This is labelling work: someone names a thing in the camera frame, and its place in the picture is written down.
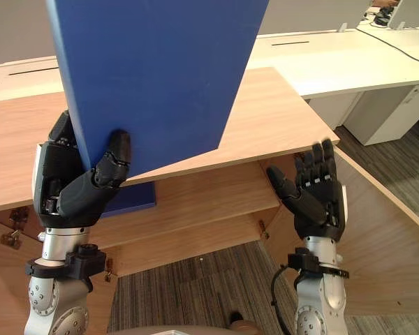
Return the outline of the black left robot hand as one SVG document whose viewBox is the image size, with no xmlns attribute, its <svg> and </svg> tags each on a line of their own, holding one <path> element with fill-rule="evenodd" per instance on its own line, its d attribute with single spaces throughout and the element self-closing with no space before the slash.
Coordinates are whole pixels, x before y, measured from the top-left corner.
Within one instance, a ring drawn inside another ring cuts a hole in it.
<svg viewBox="0 0 419 335">
<path fill-rule="evenodd" d="M 93 226 L 126 181 L 131 165 L 131 138 L 111 133 L 99 162 L 82 164 L 69 112 L 63 111 L 48 139 L 39 145 L 34 162 L 34 210 L 47 229 Z"/>
</svg>

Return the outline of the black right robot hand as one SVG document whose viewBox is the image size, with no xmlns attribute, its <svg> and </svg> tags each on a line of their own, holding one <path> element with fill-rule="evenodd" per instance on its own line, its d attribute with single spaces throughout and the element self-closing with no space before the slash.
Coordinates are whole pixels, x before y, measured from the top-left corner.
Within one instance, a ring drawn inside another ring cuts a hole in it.
<svg viewBox="0 0 419 335">
<path fill-rule="evenodd" d="M 297 235 L 338 242 L 346 227 L 346 214 L 332 141 L 313 144 L 303 158 L 295 158 L 295 168 L 294 181 L 275 165 L 268 166 L 266 174 L 277 197 L 293 213 Z"/>
</svg>

